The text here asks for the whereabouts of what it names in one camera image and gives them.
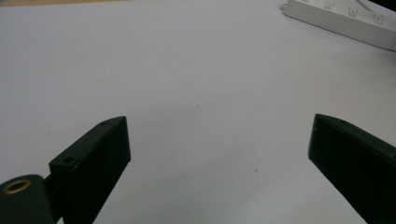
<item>electrical outlet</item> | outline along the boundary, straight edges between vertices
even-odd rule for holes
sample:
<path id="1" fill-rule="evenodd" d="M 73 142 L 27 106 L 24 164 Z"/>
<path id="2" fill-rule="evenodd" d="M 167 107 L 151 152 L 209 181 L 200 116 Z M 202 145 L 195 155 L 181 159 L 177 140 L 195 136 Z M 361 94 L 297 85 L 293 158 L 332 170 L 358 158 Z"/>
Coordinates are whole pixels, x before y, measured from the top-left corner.
<path id="1" fill-rule="evenodd" d="M 283 14 L 382 49 L 396 51 L 396 20 L 332 0 L 288 0 Z"/>

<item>power strip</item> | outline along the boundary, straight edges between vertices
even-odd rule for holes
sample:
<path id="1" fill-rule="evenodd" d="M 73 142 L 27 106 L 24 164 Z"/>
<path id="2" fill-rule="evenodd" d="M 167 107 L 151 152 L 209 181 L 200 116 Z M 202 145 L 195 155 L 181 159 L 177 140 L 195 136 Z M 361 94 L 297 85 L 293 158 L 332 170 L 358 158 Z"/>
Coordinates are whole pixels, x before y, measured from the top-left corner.
<path id="1" fill-rule="evenodd" d="M 283 14 L 382 49 L 396 51 L 396 20 L 332 0 L 289 0 Z"/>

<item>black object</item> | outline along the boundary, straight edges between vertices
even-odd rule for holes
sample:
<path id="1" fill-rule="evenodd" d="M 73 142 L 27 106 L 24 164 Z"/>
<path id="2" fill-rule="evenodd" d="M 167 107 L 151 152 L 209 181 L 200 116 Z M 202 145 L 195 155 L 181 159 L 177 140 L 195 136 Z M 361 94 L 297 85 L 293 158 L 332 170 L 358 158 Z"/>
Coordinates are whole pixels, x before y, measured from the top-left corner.
<path id="1" fill-rule="evenodd" d="M 396 223 L 396 148 L 344 120 L 316 115 L 309 159 L 371 223 Z"/>
<path id="2" fill-rule="evenodd" d="M 91 224 L 131 160 L 127 121 L 101 122 L 49 163 L 0 186 L 0 223 Z"/>
<path id="3" fill-rule="evenodd" d="M 374 2 L 379 4 L 382 7 L 387 7 L 390 10 L 396 11 L 396 3 L 392 0 L 369 0 L 370 2 Z"/>

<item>table surface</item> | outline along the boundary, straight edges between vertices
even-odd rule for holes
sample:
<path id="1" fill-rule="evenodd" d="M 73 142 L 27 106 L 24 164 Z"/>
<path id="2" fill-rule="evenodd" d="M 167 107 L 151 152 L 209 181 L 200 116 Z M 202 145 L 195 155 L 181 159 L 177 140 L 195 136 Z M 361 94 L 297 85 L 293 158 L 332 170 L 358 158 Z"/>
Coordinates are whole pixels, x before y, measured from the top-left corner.
<path id="1" fill-rule="evenodd" d="M 316 113 L 396 145 L 396 53 L 281 1 L 0 8 L 0 180 L 125 115 L 132 162 L 95 223 L 364 223 L 307 158 Z"/>

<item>power socket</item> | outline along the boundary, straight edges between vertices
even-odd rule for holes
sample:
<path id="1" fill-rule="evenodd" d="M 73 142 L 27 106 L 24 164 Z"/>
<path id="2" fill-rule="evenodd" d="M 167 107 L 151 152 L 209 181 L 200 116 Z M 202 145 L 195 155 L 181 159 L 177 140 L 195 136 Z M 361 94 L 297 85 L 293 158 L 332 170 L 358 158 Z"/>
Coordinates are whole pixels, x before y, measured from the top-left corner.
<path id="1" fill-rule="evenodd" d="M 382 49 L 396 51 L 396 20 L 332 0 L 289 0 L 283 14 Z"/>

